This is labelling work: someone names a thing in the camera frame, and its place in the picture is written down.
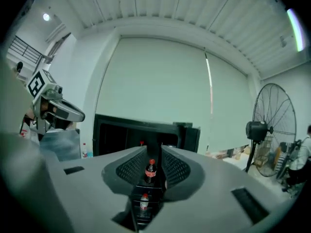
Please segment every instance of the black slot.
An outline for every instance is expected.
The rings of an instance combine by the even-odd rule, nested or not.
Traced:
[[[72,174],[72,173],[76,173],[76,172],[80,172],[84,170],[84,168],[82,166],[75,166],[75,167],[71,167],[71,168],[66,168],[64,169],[65,173],[68,174]]]
[[[253,224],[258,223],[266,216],[268,212],[258,203],[258,201],[245,189],[239,188],[231,191],[237,199],[246,214],[252,220]]]

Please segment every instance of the mesh grille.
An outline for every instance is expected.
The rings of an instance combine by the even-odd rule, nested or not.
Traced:
[[[116,174],[126,182],[132,185],[137,185],[142,169],[144,169],[146,155],[145,151],[137,154],[127,162],[117,167]]]
[[[182,182],[190,175],[189,165],[166,151],[163,151],[162,168],[168,188]]]

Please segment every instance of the fan stand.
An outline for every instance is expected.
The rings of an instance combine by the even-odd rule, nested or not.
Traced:
[[[268,132],[270,132],[270,134],[273,133],[273,127],[272,126],[270,127],[270,129],[267,130],[266,135],[267,135]],[[261,144],[261,141],[252,141],[252,148],[251,148],[251,152],[249,154],[249,158],[248,158],[248,161],[247,161],[245,172],[248,172],[248,170],[249,170],[249,168],[250,168],[250,166],[252,164],[252,160],[254,158],[255,149],[256,149],[257,144]]]

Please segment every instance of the coca-cola bottle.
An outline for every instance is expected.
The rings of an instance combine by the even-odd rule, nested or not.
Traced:
[[[149,165],[147,165],[145,170],[145,182],[147,184],[152,184],[156,179],[156,161],[154,159],[149,160]]]

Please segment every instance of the ceiling panel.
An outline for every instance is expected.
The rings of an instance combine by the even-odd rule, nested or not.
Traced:
[[[165,17],[193,24],[237,48],[259,72],[279,67],[284,59],[296,56],[293,30],[279,0],[69,2],[85,28],[123,17]]]

